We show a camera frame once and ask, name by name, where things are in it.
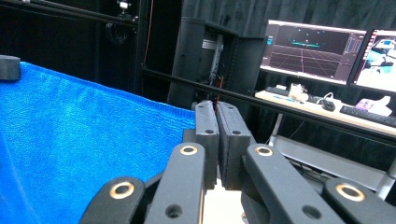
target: computer monitor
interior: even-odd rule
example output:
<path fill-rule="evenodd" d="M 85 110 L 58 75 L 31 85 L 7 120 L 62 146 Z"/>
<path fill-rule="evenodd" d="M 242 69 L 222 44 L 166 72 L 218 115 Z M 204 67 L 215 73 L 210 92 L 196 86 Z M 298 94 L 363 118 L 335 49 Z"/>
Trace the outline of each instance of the computer monitor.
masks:
<path fill-rule="evenodd" d="M 366 31 L 268 21 L 261 69 L 346 85 Z"/>
<path fill-rule="evenodd" d="M 396 30 L 376 30 L 361 47 L 358 68 L 351 85 L 396 93 Z"/>

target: desk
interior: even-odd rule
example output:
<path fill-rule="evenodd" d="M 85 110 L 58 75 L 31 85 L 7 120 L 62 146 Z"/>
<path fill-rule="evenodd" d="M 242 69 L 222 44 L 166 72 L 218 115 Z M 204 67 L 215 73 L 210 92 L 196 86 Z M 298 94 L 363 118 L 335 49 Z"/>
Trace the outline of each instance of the desk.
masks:
<path fill-rule="evenodd" d="M 396 129 L 394 128 L 371 122 L 369 120 L 358 119 L 349 115 L 341 114 L 339 111 L 342 105 L 344 105 L 341 102 L 335 102 L 335 110 L 331 112 L 323 109 L 321 105 L 308 102 L 300 104 L 298 102 L 287 100 L 287 97 L 279 97 L 278 95 L 267 91 L 257 92 L 255 96 L 266 102 L 283 105 L 298 112 L 313 114 L 313 116 L 319 116 L 322 119 L 337 121 L 338 123 L 342 123 L 346 126 L 350 125 L 361 130 L 367 130 L 368 132 L 383 134 L 387 137 L 396 137 Z M 385 172 L 335 156 L 318 148 L 310 147 L 288 138 L 278 136 L 277 129 L 281 119 L 282 114 L 279 114 L 276 127 L 274 128 L 271 136 L 270 145 L 276 147 L 284 156 L 318 168 L 329 174 L 354 180 L 368 189 L 376 191 L 381 198 L 385 199 L 388 195 L 394 180 L 387 179 L 388 176 Z"/>

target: black curtain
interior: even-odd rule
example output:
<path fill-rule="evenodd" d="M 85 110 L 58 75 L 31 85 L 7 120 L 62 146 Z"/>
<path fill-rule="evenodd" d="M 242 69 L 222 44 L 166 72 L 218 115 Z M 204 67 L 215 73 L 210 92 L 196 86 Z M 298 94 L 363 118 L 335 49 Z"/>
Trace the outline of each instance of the black curtain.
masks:
<path fill-rule="evenodd" d="M 392 0 L 185 0 L 183 17 L 213 21 L 241 36 L 264 36 L 268 20 L 302 22 L 357 30 L 396 29 L 396 1 Z M 304 84 L 309 93 L 323 96 L 333 92 L 343 103 L 355 105 L 360 99 L 377 100 L 383 94 L 295 79 L 260 71 L 256 91 L 292 82 Z M 396 110 L 392 97 L 390 109 Z M 247 125 L 256 140 L 265 143 L 275 125 L 277 113 L 253 108 Z M 396 146 L 385 146 L 300 119 L 284 118 L 280 134 L 341 157 L 388 170 L 396 157 Z M 395 201 L 395 190 L 389 195 Z"/>
<path fill-rule="evenodd" d="M 117 17 L 117 1 L 49 1 Z M 137 1 L 132 9 L 135 15 Z M 0 1 L 0 54 L 124 91 L 133 91 L 136 35 L 123 44 L 106 38 L 104 22 Z"/>

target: brass ring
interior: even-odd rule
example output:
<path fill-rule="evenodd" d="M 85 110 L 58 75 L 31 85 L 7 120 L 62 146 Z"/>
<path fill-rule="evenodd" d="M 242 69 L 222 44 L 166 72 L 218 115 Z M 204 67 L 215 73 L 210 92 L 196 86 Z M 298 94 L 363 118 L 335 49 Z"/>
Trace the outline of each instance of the brass ring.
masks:
<path fill-rule="evenodd" d="M 119 187 L 127 187 L 128 189 L 123 193 L 117 193 L 116 190 Z M 131 184 L 130 182 L 125 181 L 114 185 L 113 188 L 111 188 L 110 190 L 110 196 L 114 199 L 124 199 L 130 196 L 133 192 L 134 192 L 134 185 Z"/>
<path fill-rule="evenodd" d="M 181 154 L 186 155 L 186 156 L 190 156 L 193 155 L 195 153 L 197 153 L 198 148 L 197 147 L 193 147 L 193 146 L 186 146 L 180 149 Z"/>
<path fill-rule="evenodd" d="M 357 189 L 351 185 L 348 185 L 348 184 L 339 184 L 339 185 L 335 186 L 335 189 L 337 190 L 337 192 L 339 194 L 341 194 L 341 196 L 343 196 L 344 198 L 349 199 L 351 201 L 354 201 L 354 202 L 361 202 L 365 198 L 363 192 L 361 192 L 359 189 Z M 349 195 L 344 192 L 344 189 L 351 189 L 351 190 L 355 191 L 358 195 L 357 196 Z"/>
<path fill-rule="evenodd" d="M 272 156 L 274 154 L 274 152 L 271 149 L 269 149 L 268 147 L 256 147 L 255 151 L 260 156 Z"/>

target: monitor screen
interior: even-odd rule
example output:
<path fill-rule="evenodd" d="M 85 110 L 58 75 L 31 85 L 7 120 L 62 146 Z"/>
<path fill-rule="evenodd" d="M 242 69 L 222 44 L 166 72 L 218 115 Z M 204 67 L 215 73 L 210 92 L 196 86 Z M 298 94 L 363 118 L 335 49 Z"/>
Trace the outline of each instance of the monitor screen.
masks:
<path fill-rule="evenodd" d="M 396 92 L 396 30 L 373 30 L 367 38 L 352 84 Z"/>
<path fill-rule="evenodd" d="M 261 69 L 346 85 L 366 31 L 268 21 Z"/>

